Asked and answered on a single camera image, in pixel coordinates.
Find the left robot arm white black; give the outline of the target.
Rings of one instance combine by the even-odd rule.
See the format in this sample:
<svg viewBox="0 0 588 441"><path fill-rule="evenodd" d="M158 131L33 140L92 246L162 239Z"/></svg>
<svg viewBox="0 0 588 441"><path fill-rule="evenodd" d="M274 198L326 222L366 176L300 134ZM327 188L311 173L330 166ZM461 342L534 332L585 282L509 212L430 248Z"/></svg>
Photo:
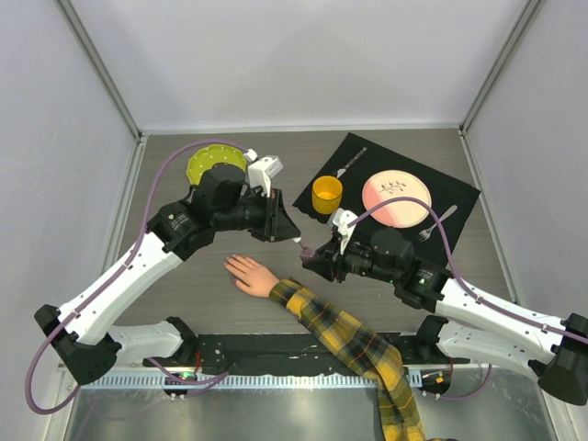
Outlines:
<svg viewBox="0 0 588 441"><path fill-rule="evenodd" d="M113 366L153 357L165 366L195 362L198 338L169 317L152 325L120 327L118 317L158 279L210 245L216 233L247 231L261 242L300 237L271 179L282 168L266 156L246 170L220 163L205 171L188 194L162 206L141 228L141 238L82 294L61 307L44 305L34 318L80 385Z"/></svg>

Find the purple nail polish bottle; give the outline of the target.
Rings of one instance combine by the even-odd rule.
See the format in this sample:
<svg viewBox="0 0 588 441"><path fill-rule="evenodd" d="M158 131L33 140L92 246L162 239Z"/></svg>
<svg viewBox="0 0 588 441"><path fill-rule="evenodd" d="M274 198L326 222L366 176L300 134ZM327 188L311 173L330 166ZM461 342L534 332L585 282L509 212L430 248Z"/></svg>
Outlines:
<svg viewBox="0 0 588 441"><path fill-rule="evenodd" d="M306 247L304 246L301 249L300 252L300 259L302 262L307 262L309 260L312 260L313 258L315 258L317 256L317 253L314 249L311 249L310 247Z"/></svg>

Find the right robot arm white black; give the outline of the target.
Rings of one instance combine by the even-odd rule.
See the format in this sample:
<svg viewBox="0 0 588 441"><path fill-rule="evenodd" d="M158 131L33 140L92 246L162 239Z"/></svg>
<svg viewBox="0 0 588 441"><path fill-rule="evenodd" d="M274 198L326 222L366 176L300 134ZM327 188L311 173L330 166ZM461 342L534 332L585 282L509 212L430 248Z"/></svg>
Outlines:
<svg viewBox="0 0 588 441"><path fill-rule="evenodd" d="M318 250L303 248L301 260L330 282L357 275L390 283L402 303L429 311L414 341L424 362L442 356L480 361L533 379L568 404L587 403L587 320L581 315L562 319L493 296L417 258L392 228L376 232L367 245L334 233Z"/></svg>

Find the yellow plaid sleeve forearm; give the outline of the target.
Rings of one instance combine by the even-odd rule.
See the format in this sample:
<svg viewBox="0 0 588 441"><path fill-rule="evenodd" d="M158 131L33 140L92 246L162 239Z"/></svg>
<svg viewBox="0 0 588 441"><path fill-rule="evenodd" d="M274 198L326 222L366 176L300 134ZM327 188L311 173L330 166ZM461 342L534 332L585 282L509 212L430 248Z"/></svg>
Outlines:
<svg viewBox="0 0 588 441"><path fill-rule="evenodd" d="M284 279L270 299L298 318L319 342L359 377L377 384L379 419L386 440L425 440L400 352L351 314Z"/></svg>

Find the mannequin hand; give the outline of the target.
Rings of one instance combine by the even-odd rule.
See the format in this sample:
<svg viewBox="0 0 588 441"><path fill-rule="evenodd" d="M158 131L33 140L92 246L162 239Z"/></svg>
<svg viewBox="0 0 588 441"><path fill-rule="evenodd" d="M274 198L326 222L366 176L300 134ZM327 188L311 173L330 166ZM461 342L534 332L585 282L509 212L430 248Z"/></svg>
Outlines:
<svg viewBox="0 0 588 441"><path fill-rule="evenodd" d="M226 259L224 267L234 277L236 287L252 297L268 298L279 282L268 268L247 256L233 254Z"/></svg>

